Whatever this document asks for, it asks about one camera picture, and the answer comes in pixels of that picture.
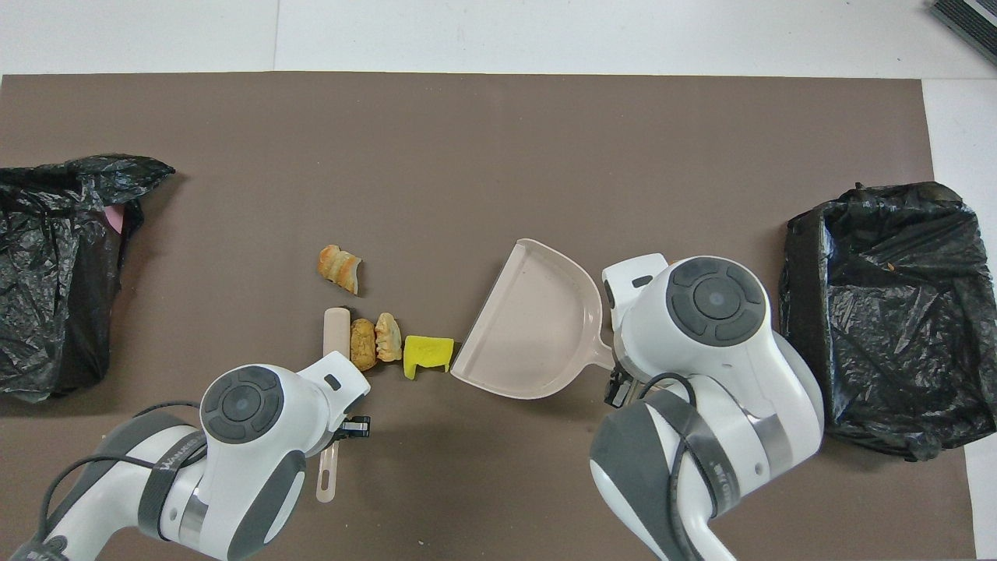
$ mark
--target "cookie piece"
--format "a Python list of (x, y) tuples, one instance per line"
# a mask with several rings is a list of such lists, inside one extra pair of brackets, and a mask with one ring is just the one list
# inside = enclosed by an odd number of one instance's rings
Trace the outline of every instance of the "cookie piece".
[(402, 331), (395, 317), (386, 311), (378, 316), (374, 326), (377, 357), (385, 362), (402, 358)]
[(323, 277), (356, 295), (360, 291), (357, 267), (362, 260), (339, 246), (326, 246), (318, 255), (318, 271)]
[(370, 319), (361, 317), (350, 324), (350, 361), (361, 372), (377, 364), (374, 323)]

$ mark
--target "beige brush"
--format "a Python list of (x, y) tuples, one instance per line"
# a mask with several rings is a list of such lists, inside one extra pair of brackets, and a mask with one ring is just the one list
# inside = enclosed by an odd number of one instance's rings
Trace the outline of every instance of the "beige brush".
[[(345, 307), (330, 307), (325, 310), (322, 322), (322, 355), (338, 350), (343, 356), (350, 356), (350, 310)], [(339, 462), (339, 442), (322, 450), (318, 460), (318, 484), (315, 497), (321, 502), (329, 502), (336, 496), (336, 465)]]

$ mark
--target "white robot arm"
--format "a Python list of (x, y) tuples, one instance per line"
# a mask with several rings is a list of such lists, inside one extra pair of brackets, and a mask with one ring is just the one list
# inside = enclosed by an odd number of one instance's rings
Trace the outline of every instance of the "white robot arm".
[(89, 465), (11, 561), (90, 561), (128, 526), (215, 559), (245, 559), (283, 528), (305, 458), (367, 435), (368, 417), (346, 415), (369, 391), (338, 352), (297, 373), (269, 364), (226, 372), (201, 400), (203, 431), (160, 411), (112, 431), (77, 462)]
[(817, 382), (739, 264), (644, 256), (603, 283), (619, 369), (645, 392), (663, 389), (603, 421), (589, 460), (596, 486), (659, 558), (733, 559), (707, 521), (817, 452)]

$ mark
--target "beige dustpan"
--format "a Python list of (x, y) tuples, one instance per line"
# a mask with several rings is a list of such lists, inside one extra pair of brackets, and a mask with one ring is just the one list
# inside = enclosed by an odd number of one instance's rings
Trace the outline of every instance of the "beige dustpan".
[(602, 301), (584, 269), (534, 240), (519, 240), (451, 373), (517, 399), (547, 397), (588, 364), (612, 369)]

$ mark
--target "black plastic bag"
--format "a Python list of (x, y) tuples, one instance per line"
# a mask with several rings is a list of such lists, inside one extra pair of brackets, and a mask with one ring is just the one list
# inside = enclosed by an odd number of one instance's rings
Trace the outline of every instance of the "black plastic bag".
[[(173, 171), (125, 155), (0, 169), (0, 392), (39, 401), (104, 377), (139, 197)], [(106, 213), (117, 205), (120, 233)]]
[(780, 305), (828, 435), (914, 461), (994, 432), (993, 286), (945, 186), (858, 185), (790, 220)]

